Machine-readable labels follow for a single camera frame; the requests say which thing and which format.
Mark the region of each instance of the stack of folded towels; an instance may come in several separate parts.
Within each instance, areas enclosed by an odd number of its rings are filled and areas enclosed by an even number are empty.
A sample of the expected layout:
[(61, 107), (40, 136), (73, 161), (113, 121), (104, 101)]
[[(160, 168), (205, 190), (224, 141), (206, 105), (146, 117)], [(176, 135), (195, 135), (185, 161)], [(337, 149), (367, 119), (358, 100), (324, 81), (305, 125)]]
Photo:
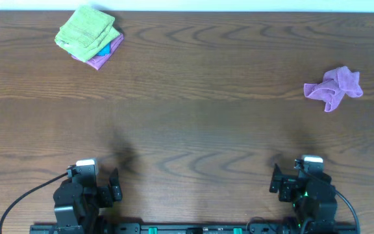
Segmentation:
[(60, 28), (55, 42), (69, 52), (74, 59), (99, 70), (123, 40), (112, 24), (115, 18), (81, 6)]

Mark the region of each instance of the purple cloth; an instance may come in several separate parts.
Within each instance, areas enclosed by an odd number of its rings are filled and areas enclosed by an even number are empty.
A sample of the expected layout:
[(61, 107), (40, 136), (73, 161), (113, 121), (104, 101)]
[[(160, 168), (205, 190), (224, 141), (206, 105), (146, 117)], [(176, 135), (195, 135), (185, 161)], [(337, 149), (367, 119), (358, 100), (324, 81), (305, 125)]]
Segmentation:
[(320, 84), (304, 84), (306, 98), (325, 102), (325, 112), (335, 110), (342, 101), (344, 94), (359, 98), (363, 91), (358, 84), (360, 73), (351, 72), (347, 66), (336, 68), (324, 74)]
[(89, 59), (86, 63), (94, 67), (96, 70), (101, 69), (104, 63), (110, 58), (110, 56), (115, 52), (120, 43), (123, 41), (123, 34), (120, 34), (117, 38), (110, 42), (110, 53), (104, 56), (95, 55)]

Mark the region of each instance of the purple towel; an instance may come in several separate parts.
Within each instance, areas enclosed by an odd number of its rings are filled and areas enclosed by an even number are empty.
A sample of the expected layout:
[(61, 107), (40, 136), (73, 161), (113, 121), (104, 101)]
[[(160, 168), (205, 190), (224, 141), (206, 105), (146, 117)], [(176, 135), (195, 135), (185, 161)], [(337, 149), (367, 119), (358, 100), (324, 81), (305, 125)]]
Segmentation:
[(96, 70), (101, 69), (104, 63), (110, 58), (110, 56), (115, 52), (120, 43), (123, 41), (123, 34), (120, 34), (117, 38), (110, 42), (110, 53), (104, 56), (95, 55), (89, 59), (86, 63), (94, 67)]
[(325, 112), (335, 110), (342, 101), (344, 94), (359, 98), (363, 91), (358, 84), (360, 73), (351, 72), (347, 66), (336, 68), (324, 74), (320, 84), (304, 84), (306, 98), (325, 102)]

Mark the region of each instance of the wire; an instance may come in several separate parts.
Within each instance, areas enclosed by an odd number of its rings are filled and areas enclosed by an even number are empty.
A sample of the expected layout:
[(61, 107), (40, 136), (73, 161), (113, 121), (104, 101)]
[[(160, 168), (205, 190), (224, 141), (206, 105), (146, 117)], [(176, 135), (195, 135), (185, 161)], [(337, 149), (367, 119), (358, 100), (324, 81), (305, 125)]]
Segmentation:
[(303, 222), (303, 225), (301, 226), (301, 231), (299, 232), (299, 234), (304, 234), (305, 228), (306, 228), (308, 222), (312, 222), (312, 221), (314, 221), (312, 218), (310, 218), (310, 217), (306, 218)]
[(42, 187), (44, 187), (44, 186), (46, 186), (46, 185), (49, 185), (49, 184), (51, 184), (52, 182), (54, 182), (54, 181), (60, 179), (61, 177), (66, 176), (66, 175), (67, 175), (67, 173), (62, 174), (62, 175), (59, 175), (59, 176), (57, 176), (56, 178), (54, 178), (54, 179), (52, 179), (52, 180), (49, 180), (49, 181), (45, 182), (45, 183), (42, 184), (42, 185), (38, 185), (37, 187), (31, 189), (30, 191), (24, 193), (24, 194), (21, 195), (19, 198), (17, 198), (17, 200), (15, 200), (15, 201), (14, 201), (14, 202), (13, 202), (13, 203), (12, 203), (12, 204), (7, 208), (7, 209), (6, 209), (6, 211), (4, 212), (3, 216), (1, 217), (1, 220), (0, 220), (0, 234), (3, 233), (3, 223), (4, 223), (4, 220), (5, 220), (6, 216), (7, 216), (7, 214), (11, 211), (11, 209), (12, 209), (12, 208), (13, 208), (13, 207), (14, 207), (14, 206), (19, 202), (19, 201), (21, 201), (23, 198), (25, 198), (27, 195), (29, 195), (30, 193), (34, 192), (35, 190), (38, 190), (38, 189), (40, 189), (40, 188), (42, 188)]
[(332, 185), (318, 179), (317, 177), (313, 176), (312, 174), (310, 174), (309, 172), (305, 172), (304, 170), (300, 169), (299, 170), (308, 175), (309, 177), (317, 180), (318, 182), (324, 184), (324, 185), (327, 185), (329, 186), (342, 200), (343, 202), (348, 206), (348, 208), (350, 209), (351, 211), (351, 214), (353, 215), (353, 218), (355, 219), (355, 225), (356, 225), (356, 231), (357, 231), (357, 234), (360, 234), (360, 222), (358, 221), (358, 217), (357, 217), (357, 214), (356, 214), (356, 211), (355, 211), (355, 208), (353, 208), (353, 206), (350, 204), (349, 200), (347, 198), (345, 198), (343, 196), (343, 194), (341, 192), (338, 192), (336, 188), (334, 188)]
[(267, 224), (268, 225), (268, 227), (272, 230), (272, 231), (274, 231), (275, 233), (278, 233), (278, 228), (273, 228), (272, 227), (272, 225), (265, 219), (265, 218), (262, 218), (262, 217), (259, 217), (259, 216), (255, 216), (255, 217), (252, 217), (252, 218), (250, 218), (249, 219), (249, 221), (247, 222), (247, 224), (246, 224), (246, 229), (245, 229), (245, 231), (249, 231), (248, 230), (248, 226), (251, 224), (251, 222), (253, 221), (253, 220), (255, 220), (255, 219), (259, 219), (259, 220), (262, 220), (265, 224)]

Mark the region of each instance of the brown wooden surface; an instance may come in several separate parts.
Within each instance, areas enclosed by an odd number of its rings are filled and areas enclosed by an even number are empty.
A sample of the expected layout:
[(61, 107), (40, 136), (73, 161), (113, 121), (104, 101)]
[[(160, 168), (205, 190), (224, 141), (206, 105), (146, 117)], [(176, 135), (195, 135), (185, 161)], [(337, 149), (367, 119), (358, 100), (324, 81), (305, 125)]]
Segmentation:
[[(96, 71), (54, 43), (71, 12), (0, 12), (0, 217), (98, 157), (120, 169), (115, 220), (280, 220), (292, 210), (268, 192), (273, 164), (291, 173), (314, 153), (374, 233), (374, 14), (109, 13), (125, 41)], [(303, 83), (341, 65), (364, 96), (325, 113)], [(58, 185), (19, 203), (4, 233), (55, 221)], [(353, 220), (340, 201), (337, 219)]]

